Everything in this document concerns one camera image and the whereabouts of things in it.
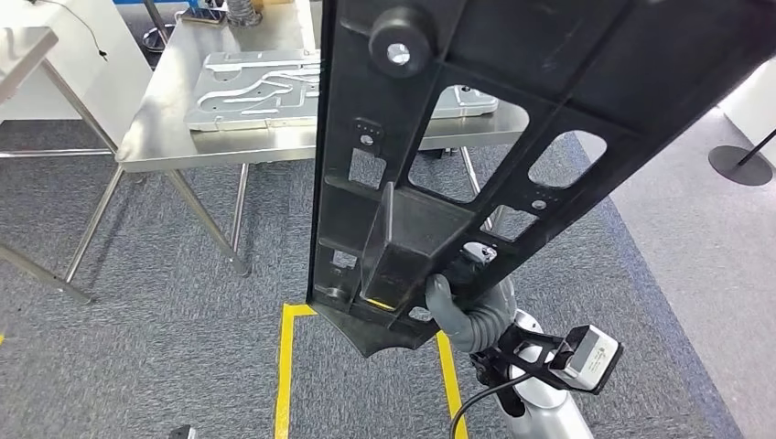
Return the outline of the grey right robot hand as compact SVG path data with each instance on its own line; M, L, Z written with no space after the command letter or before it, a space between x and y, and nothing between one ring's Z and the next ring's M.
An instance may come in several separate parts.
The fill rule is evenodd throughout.
M426 279L426 307L454 348L467 353L493 346L514 319L513 292L497 284L473 294L461 283L496 256L492 248L469 242L447 273Z

